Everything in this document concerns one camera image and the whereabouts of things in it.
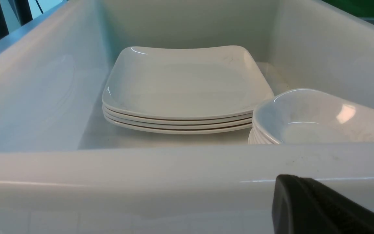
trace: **white tile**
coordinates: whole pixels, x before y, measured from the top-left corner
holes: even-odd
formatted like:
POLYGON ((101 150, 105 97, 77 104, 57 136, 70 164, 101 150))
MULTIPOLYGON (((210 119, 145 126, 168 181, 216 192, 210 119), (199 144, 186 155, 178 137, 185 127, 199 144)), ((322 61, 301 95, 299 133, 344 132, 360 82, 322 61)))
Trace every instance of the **white tile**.
POLYGON ((191 224, 192 234, 241 234, 243 222, 241 216, 218 219, 197 219, 191 224))
POLYGON ((82 212, 79 218, 79 233, 131 229, 132 217, 123 213, 82 212))
POLYGON ((30 234, 77 233, 76 212, 31 212, 30 234))
POLYGON ((140 227, 134 230, 134 234, 190 234, 190 225, 188 222, 173 222, 140 227))
POLYGON ((0 209, 0 233, 27 233, 29 214, 27 211, 0 209))

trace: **white bowl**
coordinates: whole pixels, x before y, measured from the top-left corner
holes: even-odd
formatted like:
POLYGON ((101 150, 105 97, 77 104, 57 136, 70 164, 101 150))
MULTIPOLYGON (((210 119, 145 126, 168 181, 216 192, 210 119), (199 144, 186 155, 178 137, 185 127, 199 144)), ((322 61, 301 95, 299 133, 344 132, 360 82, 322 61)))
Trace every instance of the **white bowl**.
POLYGON ((374 110, 313 89, 259 104, 253 125, 271 142, 374 142, 374 110))

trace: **dish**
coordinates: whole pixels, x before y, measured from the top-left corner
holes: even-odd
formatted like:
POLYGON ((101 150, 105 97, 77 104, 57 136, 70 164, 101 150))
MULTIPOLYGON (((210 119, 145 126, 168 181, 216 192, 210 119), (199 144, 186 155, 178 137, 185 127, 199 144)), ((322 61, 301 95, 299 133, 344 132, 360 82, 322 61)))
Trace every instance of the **dish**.
POLYGON ((122 118, 118 118, 115 116, 112 116, 106 112, 104 112, 104 115, 114 121, 118 121, 120 123, 124 124, 130 124, 134 126, 142 126, 142 127, 148 127, 148 128, 157 128, 157 129, 168 129, 168 130, 197 130, 197 129, 214 129, 214 128, 223 128, 223 127, 229 127, 229 126, 238 126, 242 124, 248 124, 252 123, 252 118, 244 119, 244 120, 237 120, 237 121, 231 121, 226 123, 218 123, 218 124, 202 124, 202 125, 167 125, 167 124, 150 124, 150 123, 143 123, 143 122, 137 122, 132 120, 126 120, 122 118))
POLYGON ((137 117, 211 120, 250 114, 273 96, 243 47, 129 47, 113 67, 102 102, 137 117))
POLYGON ((142 126, 134 126, 130 124, 121 123, 118 121, 114 121, 107 116, 105 116, 105 119, 110 122, 111 124, 114 124, 116 126, 121 126, 128 129, 138 130, 138 131, 144 131, 144 132, 154 132, 154 133, 162 133, 162 134, 177 134, 177 135, 192 135, 192 134, 212 134, 212 133, 220 133, 220 132, 230 132, 230 131, 236 131, 241 129, 246 129, 252 127, 252 124, 242 124, 238 126, 232 126, 232 127, 224 127, 224 128, 217 128, 217 129, 202 129, 202 130, 168 130, 168 129, 157 129, 157 128, 147 128, 142 126))
POLYGON ((273 143, 374 142, 374 110, 314 89, 258 105, 254 126, 273 143))
POLYGON ((221 119, 213 119, 213 120, 158 120, 158 119, 142 118, 142 117, 118 113, 118 112, 108 109, 105 106, 103 106, 103 111, 114 117, 118 117, 118 118, 122 118, 126 120, 132 120, 132 121, 150 123, 150 124, 168 124, 168 125, 217 124, 217 123, 226 123, 226 122, 237 121, 237 120, 244 120, 248 118, 252 119, 252 114, 243 114, 243 115, 221 118, 221 119))

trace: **white plastic bin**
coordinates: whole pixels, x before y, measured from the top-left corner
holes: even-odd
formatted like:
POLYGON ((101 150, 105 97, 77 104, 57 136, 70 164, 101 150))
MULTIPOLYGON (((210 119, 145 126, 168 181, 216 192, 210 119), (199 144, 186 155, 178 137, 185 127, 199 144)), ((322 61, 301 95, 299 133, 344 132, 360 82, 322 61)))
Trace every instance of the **white plastic bin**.
POLYGON ((280 173, 374 211, 374 143, 248 146, 249 129, 175 136, 104 120, 123 48, 226 45, 248 49, 275 94, 374 108, 374 26, 319 0, 71 0, 0 55, 0 234, 273 233, 280 173))

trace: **white square plate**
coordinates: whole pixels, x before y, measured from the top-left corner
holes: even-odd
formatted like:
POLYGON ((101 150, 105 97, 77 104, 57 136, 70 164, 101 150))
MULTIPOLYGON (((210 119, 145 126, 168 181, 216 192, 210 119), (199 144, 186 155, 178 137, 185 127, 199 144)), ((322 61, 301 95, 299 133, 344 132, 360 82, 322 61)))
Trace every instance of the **white square plate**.
POLYGON ((164 120, 206 120, 252 113, 273 92, 240 46, 124 49, 102 101, 123 114, 164 120))

